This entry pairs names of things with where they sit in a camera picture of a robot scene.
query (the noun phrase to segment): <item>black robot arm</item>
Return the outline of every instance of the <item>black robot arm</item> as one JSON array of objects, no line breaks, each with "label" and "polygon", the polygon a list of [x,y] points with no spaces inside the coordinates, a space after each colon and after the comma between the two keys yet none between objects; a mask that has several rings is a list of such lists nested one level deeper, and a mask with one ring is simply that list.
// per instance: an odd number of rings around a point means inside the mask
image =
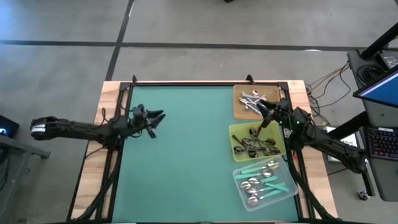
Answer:
[{"label": "black robot arm", "polygon": [[[347,145],[339,139],[333,139],[326,131],[321,130],[315,125],[311,114],[305,110],[301,108],[293,110],[285,98],[281,99],[278,103],[269,103],[261,100],[260,104],[267,108],[258,106],[264,118],[261,128],[266,128],[271,121],[277,121],[282,126],[287,149],[300,151],[304,146],[311,146],[329,156],[339,159],[347,169],[356,174],[367,172],[365,151]],[[336,218],[322,207],[295,169],[295,166],[293,164],[289,165],[291,165],[289,166],[289,170],[292,177],[301,186],[304,194],[311,201],[322,219],[336,220]]]},{"label": "black robot arm", "polygon": [[53,116],[32,120],[31,136],[36,140],[49,140],[57,137],[85,139],[97,141],[110,148],[117,145],[119,139],[126,139],[135,134],[141,134],[146,129],[151,138],[156,138],[154,130],[165,114],[163,111],[145,110],[144,105],[132,109],[132,119],[127,116],[115,116],[106,124],[89,124]]}]

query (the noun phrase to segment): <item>gray floor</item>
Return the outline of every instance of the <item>gray floor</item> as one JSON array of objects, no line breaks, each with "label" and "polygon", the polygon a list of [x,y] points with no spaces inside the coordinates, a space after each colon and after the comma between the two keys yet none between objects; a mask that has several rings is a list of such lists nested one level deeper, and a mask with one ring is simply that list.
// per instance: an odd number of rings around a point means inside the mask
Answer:
[{"label": "gray floor", "polygon": [[[115,42],[127,2],[2,0],[0,40]],[[397,13],[393,0],[136,0],[124,41],[367,46],[397,22]],[[10,223],[66,219],[86,142],[37,142],[29,136],[29,124],[49,115],[92,122],[112,52],[113,47],[0,45],[0,114],[21,124],[18,139],[52,151],[47,161],[32,160]],[[250,73],[255,79],[311,83],[346,60],[346,52],[122,48],[113,80],[130,80],[133,74],[140,80],[230,80]],[[350,70],[343,78],[356,89]],[[340,79],[332,81],[320,105],[346,91]],[[338,125],[363,109],[349,95],[321,113]],[[327,164],[329,172],[338,168]],[[357,175],[344,171],[330,176],[330,183],[341,218],[398,219],[398,203],[356,198],[355,191],[363,188]]]}]

